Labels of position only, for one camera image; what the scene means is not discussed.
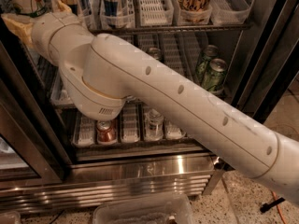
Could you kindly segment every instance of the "red can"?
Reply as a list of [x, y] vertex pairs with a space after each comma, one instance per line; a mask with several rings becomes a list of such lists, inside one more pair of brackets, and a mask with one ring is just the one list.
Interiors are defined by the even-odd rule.
[[115, 121], [97, 121], [96, 123], [97, 138], [100, 145], [112, 145], [117, 141], [117, 132]]

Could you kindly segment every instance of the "refrigerator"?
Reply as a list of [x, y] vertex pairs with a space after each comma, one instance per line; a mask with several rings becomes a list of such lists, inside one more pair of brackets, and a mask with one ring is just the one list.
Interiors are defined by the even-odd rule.
[[[111, 29], [102, 0], [90, 0], [90, 32], [146, 52], [157, 48], [165, 65], [197, 84], [203, 49], [217, 46], [228, 64], [218, 96], [261, 123], [298, 74], [299, 0], [241, 0], [247, 13], [237, 22], [212, 20], [219, 3], [213, 0], [197, 23], [181, 19], [176, 0], [163, 2], [165, 23], [144, 19], [143, 1], [130, 1], [130, 25]], [[241, 3], [226, 0], [232, 11], [239, 9], [235, 1]], [[11, 11], [8, 4], [1, 0], [2, 13]], [[97, 121], [74, 106], [58, 68], [0, 22], [0, 211], [41, 213], [162, 192], [210, 195], [233, 169], [167, 118], [163, 137], [148, 140], [150, 106], [135, 97], [114, 120], [116, 143], [99, 144]]]

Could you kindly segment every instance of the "floor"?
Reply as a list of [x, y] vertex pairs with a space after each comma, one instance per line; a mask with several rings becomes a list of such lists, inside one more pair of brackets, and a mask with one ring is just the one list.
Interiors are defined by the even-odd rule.
[[[289, 87], [265, 125], [299, 141], [299, 79]], [[271, 190], [245, 178], [237, 171], [230, 171], [224, 174], [211, 195], [190, 199], [190, 204], [195, 223], [299, 223], [299, 209], [287, 201], [261, 213], [261, 206], [274, 200]], [[94, 209], [22, 216], [21, 223], [92, 224]]]

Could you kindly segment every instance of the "stainless steel base panel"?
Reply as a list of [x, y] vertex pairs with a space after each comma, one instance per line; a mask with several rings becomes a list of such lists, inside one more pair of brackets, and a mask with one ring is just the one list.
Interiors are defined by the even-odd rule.
[[42, 213], [124, 202], [161, 192], [209, 194], [221, 179], [207, 154], [72, 167], [62, 184], [0, 190], [0, 212]]

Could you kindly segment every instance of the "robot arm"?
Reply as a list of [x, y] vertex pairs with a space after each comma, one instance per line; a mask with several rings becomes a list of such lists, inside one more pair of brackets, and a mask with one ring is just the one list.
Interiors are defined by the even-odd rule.
[[129, 95], [158, 110], [243, 175], [299, 204], [299, 143], [246, 116], [107, 34], [93, 36], [74, 15], [46, 14], [35, 23], [36, 50], [54, 65], [87, 117], [117, 117]]

